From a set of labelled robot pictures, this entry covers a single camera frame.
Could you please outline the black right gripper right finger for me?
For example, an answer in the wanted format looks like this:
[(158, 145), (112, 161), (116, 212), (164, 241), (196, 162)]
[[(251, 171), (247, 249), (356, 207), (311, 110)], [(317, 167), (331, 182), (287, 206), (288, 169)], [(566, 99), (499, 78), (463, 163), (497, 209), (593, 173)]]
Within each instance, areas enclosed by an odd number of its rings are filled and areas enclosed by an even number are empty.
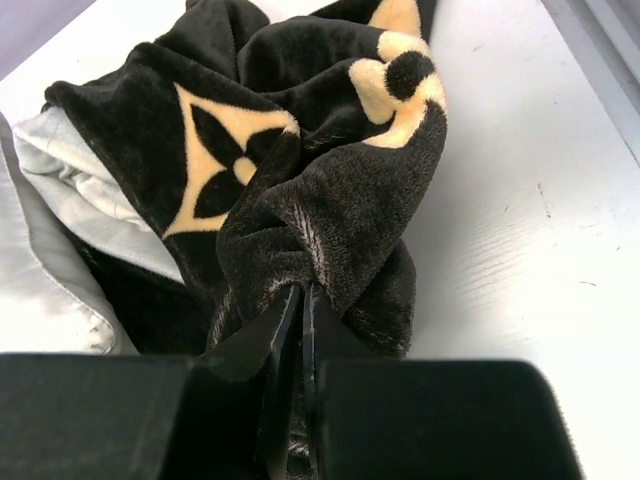
[(554, 395), (513, 360), (385, 359), (305, 292), (304, 398), (321, 479), (577, 479)]

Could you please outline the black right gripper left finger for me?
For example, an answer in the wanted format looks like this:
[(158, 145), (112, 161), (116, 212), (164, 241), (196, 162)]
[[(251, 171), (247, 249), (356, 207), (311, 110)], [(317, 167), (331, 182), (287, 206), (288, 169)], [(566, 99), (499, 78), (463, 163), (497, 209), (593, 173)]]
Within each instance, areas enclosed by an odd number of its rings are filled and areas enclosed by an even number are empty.
[(201, 357), (5, 354), (5, 479), (282, 479), (300, 290)]

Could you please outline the black floral pillowcase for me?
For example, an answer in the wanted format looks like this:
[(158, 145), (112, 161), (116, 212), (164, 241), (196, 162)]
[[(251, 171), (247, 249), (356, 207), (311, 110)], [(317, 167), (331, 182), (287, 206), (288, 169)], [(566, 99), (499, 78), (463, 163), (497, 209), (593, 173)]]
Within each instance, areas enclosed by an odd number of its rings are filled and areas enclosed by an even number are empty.
[(271, 23), (190, 1), (117, 70), (46, 89), (173, 260), (177, 279), (66, 232), (144, 354), (197, 360), (166, 479), (310, 479), (303, 350), (263, 327), (308, 287), (403, 358), (416, 272), (403, 233), (447, 134), (431, 1), (338, 1)]

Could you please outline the white pillow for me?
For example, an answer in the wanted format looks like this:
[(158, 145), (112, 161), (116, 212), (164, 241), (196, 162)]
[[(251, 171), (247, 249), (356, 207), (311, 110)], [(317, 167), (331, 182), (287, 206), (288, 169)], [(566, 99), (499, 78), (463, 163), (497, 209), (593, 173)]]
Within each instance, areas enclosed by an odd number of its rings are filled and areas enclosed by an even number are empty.
[(1, 127), (1, 349), (200, 348), (176, 262), (67, 115)]

